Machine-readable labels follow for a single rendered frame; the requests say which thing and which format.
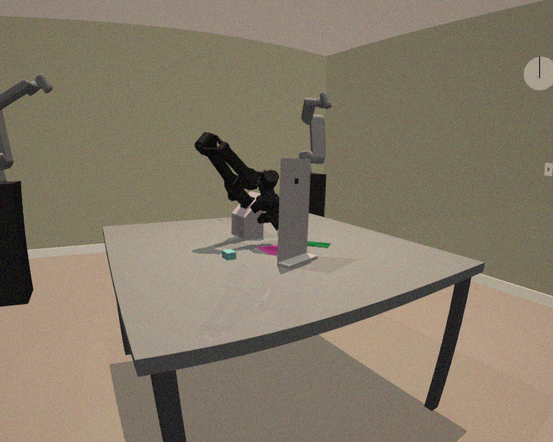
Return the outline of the green square marker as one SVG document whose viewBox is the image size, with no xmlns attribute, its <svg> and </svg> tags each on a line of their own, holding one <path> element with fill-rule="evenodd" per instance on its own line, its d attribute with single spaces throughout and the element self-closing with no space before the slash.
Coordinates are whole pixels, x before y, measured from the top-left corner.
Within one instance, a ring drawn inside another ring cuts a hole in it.
<svg viewBox="0 0 553 442">
<path fill-rule="evenodd" d="M 309 241 L 307 241 L 307 246 L 318 247 L 318 248 L 329 248 L 330 243 L 309 242 Z"/>
</svg>

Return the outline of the small teal block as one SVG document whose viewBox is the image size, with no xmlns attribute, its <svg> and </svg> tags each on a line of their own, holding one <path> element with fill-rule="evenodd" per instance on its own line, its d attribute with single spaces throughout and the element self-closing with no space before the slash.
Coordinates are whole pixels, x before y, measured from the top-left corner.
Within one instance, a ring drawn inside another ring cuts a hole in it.
<svg viewBox="0 0 553 442">
<path fill-rule="evenodd" d="M 225 258 L 227 260 L 235 259 L 236 252 L 233 250 L 222 250 L 222 258 Z"/>
</svg>

